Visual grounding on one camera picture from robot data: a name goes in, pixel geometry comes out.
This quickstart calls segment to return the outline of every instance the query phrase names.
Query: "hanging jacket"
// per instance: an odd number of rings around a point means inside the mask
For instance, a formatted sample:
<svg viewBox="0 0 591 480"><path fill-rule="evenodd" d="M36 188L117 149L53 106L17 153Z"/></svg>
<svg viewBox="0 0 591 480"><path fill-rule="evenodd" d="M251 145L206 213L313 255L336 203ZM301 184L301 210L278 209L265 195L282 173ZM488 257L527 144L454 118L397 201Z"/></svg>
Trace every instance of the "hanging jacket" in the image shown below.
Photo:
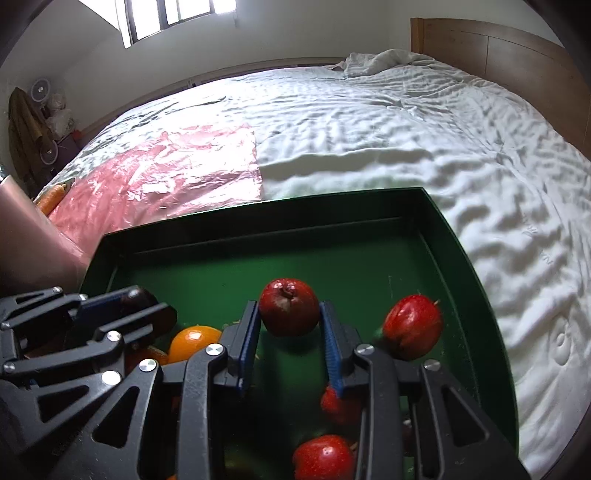
<svg viewBox="0 0 591 480"><path fill-rule="evenodd" d="M53 137L27 93L15 88L8 101L8 141L14 169L29 195L46 183L40 151L53 147Z"/></svg>

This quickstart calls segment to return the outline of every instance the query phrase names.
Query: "plastic bag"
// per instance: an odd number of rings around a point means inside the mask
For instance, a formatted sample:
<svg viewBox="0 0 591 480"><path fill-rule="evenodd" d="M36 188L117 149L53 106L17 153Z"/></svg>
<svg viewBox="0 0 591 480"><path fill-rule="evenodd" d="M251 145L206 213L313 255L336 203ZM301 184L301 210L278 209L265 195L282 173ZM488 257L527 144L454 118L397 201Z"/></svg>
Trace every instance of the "plastic bag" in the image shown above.
<svg viewBox="0 0 591 480"><path fill-rule="evenodd" d="M55 138L63 138L70 132L70 119L72 111L70 109L58 110L49 117L47 126Z"/></svg>
<svg viewBox="0 0 591 480"><path fill-rule="evenodd" d="M187 213L261 200L248 126L163 132L76 183L50 220L92 255L105 233Z"/></svg>
<svg viewBox="0 0 591 480"><path fill-rule="evenodd" d="M51 113L63 110L66 108L66 96L62 93L54 93L50 95L49 100L47 101L47 107Z"/></svg>

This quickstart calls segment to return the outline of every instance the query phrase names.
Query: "wrinkled bedsheet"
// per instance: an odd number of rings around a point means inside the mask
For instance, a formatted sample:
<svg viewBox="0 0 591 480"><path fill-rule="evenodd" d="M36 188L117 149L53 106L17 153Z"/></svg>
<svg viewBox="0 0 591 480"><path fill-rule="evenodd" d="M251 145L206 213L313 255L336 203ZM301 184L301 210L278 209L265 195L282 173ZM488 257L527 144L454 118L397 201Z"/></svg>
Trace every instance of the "wrinkled bedsheet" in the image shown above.
<svg viewBox="0 0 591 480"><path fill-rule="evenodd" d="M54 183L163 131L244 124L265 199L424 187L497 316L519 455L538 479L591 400L591 164L517 95L428 57L389 51L344 66L249 74L133 109Z"/></svg>

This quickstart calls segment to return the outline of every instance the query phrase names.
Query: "pink container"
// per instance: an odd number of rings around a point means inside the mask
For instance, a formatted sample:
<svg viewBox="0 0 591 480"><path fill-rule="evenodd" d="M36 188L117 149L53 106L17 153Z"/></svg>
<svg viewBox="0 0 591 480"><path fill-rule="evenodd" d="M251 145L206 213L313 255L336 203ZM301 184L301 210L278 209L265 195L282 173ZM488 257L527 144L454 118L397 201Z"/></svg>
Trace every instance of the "pink container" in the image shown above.
<svg viewBox="0 0 591 480"><path fill-rule="evenodd" d="M56 286L78 291L89 257L58 231L12 177L0 181L0 232L0 297Z"/></svg>

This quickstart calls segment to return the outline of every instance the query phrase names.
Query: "bed frame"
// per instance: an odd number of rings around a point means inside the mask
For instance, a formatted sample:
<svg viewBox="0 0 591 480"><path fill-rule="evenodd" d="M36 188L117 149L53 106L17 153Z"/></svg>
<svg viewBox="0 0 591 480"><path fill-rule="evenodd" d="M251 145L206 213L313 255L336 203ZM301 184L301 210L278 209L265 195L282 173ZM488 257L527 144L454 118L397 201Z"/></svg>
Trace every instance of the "bed frame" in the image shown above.
<svg viewBox="0 0 591 480"><path fill-rule="evenodd" d="M563 47L488 22L412 18L411 50L516 93L591 158L591 92Z"/></svg>

